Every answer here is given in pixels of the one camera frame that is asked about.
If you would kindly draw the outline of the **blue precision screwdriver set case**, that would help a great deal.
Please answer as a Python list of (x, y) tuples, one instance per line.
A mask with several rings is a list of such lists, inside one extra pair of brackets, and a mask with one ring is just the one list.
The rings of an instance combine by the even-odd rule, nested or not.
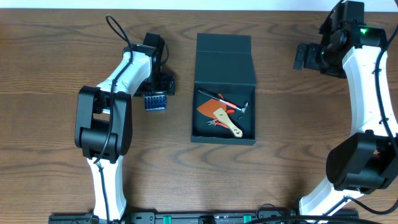
[(167, 108), (166, 95), (146, 93), (144, 95), (144, 108), (146, 111), (165, 110)]

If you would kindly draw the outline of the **orange scraper wooden handle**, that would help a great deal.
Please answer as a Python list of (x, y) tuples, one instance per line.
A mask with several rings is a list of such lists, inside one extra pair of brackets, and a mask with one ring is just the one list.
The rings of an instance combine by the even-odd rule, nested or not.
[(225, 101), (221, 94), (216, 98), (211, 98), (197, 108), (197, 111), (208, 117), (206, 122), (208, 126), (221, 126), (232, 132), (236, 138), (241, 138), (243, 132), (232, 122), (230, 114), (235, 113), (238, 107), (228, 101)]

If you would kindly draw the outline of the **black gift box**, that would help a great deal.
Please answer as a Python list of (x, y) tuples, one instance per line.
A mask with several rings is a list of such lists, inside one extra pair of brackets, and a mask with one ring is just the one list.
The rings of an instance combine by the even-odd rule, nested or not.
[[(192, 142), (252, 146), (256, 143), (256, 74), (251, 53), (251, 36), (197, 34), (195, 79), (192, 103)], [(208, 126), (210, 120), (197, 111), (209, 100), (198, 92), (203, 89), (248, 110), (230, 114), (243, 132), (241, 138), (221, 126)]]

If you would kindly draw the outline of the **small hammer red black handle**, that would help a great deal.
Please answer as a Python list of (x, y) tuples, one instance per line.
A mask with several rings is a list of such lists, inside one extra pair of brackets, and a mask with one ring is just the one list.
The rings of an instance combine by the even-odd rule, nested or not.
[(236, 104), (224, 99), (221, 94), (215, 95), (203, 89), (198, 89), (198, 92), (203, 96), (207, 96), (209, 100), (200, 105), (197, 108), (197, 111), (209, 118), (215, 118), (213, 113), (220, 108), (224, 111), (232, 109), (234, 111), (240, 112), (241, 114), (244, 114), (248, 110), (248, 102), (245, 102), (243, 107), (239, 107)]

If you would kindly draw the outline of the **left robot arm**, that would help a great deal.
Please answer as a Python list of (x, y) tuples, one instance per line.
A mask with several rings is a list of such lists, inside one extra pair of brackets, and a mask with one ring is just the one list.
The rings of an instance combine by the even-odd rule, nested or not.
[(161, 35), (148, 32), (142, 44), (128, 43), (105, 81), (78, 93), (75, 144), (93, 175), (92, 217), (98, 223), (120, 223), (125, 217), (123, 157), (132, 141), (132, 97), (144, 97), (146, 111), (157, 111), (175, 94), (174, 77), (161, 71), (168, 50)]

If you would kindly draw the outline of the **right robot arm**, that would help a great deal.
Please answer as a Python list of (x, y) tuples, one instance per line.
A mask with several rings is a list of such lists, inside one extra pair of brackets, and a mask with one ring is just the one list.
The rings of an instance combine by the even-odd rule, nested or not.
[(308, 223), (327, 223), (349, 202), (388, 188), (397, 177), (397, 120), (386, 75), (392, 38), (364, 21), (364, 3), (340, 1), (319, 28), (318, 44), (300, 44), (294, 69), (347, 80), (351, 132), (332, 149), (326, 176), (299, 201)]

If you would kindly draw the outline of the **red handled pliers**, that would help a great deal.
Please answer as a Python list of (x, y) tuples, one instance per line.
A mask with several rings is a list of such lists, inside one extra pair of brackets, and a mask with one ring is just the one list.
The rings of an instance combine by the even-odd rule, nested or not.
[(232, 121), (229, 119), (229, 114), (234, 113), (234, 110), (228, 109), (223, 111), (221, 108), (216, 110), (213, 114), (215, 118), (206, 122), (207, 125), (222, 126), (229, 129), (232, 125)]

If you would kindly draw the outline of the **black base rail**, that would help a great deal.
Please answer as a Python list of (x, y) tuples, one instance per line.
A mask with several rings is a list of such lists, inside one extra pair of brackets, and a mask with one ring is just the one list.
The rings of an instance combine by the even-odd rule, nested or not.
[(287, 208), (277, 208), (267, 205), (255, 212), (234, 212), (234, 213), (154, 213), (136, 212), (124, 214), (120, 220), (103, 220), (93, 215), (87, 214), (54, 214), (49, 216), (49, 224), (90, 224), (90, 223), (110, 223), (110, 224), (222, 224), (222, 223), (248, 223), (262, 218), (275, 218), (283, 215), (298, 215), (297, 210)]

